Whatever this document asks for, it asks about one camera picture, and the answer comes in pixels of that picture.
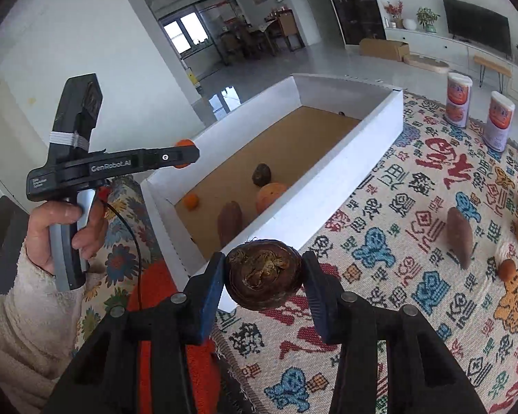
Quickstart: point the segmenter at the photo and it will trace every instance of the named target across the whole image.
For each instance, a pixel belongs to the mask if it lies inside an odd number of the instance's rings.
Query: device handle
[[[95,194],[95,189],[89,189],[81,191],[75,197],[65,198],[66,202],[77,204],[82,209],[82,216],[74,224],[50,226],[50,250],[54,261],[56,288],[60,292],[78,289],[86,283],[88,263],[80,257],[78,250],[72,248],[71,241],[79,230],[86,227]]]

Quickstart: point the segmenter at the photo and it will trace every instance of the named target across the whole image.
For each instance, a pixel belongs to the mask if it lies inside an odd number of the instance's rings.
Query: tv cabinet
[[[504,83],[504,93],[518,101],[518,66],[497,53],[471,43],[425,31],[386,28],[385,37],[388,40],[406,42],[409,44],[411,53],[443,60],[451,69],[476,79],[479,76],[479,65],[474,61],[474,57],[485,57],[510,71],[511,78]],[[499,77],[496,71],[487,69],[485,81],[499,88]]]

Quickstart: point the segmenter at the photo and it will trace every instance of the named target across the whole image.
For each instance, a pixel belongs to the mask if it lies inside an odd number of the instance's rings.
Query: white box
[[[362,120],[222,252],[253,238],[277,239],[296,250],[355,191],[403,131],[403,91],[352,78],[295,74],[245,102],[195,139],[200,159],[163,168],[141,184],[163,257],[179,290],[204,271],[203,257],[174,208],[186,193],[261,132],[301,106]],[[236,307],[224,289],[219,309]]]

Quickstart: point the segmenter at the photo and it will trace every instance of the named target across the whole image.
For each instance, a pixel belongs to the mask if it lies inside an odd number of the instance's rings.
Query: white round vase
[[[413,19],[405,19],[403,20],[403,26],[406,30],[415,31],[416,30],[416,22]]]

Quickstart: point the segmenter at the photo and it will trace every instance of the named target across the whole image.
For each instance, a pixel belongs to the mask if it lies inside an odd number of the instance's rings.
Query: snack can
[[[447,106],[445,119],[456,127],[466,127],[470,96],[472,94],[472,80],[459,73],[447,75]]]
[[[498,91],[491,92],[489,116],[483,130],[483,140],[486,145],[497,152],[503,152],[507,146],[508,131],[516,106],[506,96]]]

